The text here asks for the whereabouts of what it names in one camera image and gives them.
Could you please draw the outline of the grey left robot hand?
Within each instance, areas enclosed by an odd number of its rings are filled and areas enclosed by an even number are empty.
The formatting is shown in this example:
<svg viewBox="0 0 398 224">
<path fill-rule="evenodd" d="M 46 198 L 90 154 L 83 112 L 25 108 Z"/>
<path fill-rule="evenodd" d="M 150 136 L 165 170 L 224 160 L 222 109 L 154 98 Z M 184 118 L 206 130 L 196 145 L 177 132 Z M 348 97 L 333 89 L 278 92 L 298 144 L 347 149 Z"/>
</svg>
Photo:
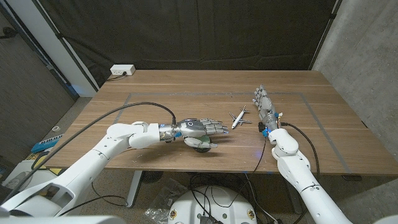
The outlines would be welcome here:
<svg viewBox="0 0 398 224">
<path fill-rule="evenodd" d="M 183 137 L 184 143 L 199 153 L 208 152 L 217 147 L 217 144 L 212 143 L 209 137 L 212 134 L 228 134 L 228 128 L 223 126 L 221 121 L 210 118 L 184 119 L 175 126 L 171 124 L 159 125 L 161 141 L 172 142 L 176 138 Z"/>
</svg>

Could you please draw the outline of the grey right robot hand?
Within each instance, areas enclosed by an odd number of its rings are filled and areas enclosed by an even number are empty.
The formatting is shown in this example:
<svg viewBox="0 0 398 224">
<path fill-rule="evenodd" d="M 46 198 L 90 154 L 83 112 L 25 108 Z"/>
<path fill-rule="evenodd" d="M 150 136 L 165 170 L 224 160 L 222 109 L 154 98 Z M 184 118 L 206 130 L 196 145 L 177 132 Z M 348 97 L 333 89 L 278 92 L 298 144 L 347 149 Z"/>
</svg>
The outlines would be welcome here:
<svg viewBox="0 0 398 224">
<path fill-rule="evenodd" d="M 265 137 L 269 137 L 271 132 L 279 128 L 279 114 L 276 112 L 275 106 L 272 104 L 263 84 L 256 88 L 252 101 L 258 109 L 259 119 L 264 126 L 262 133 Z"/>
</svg>

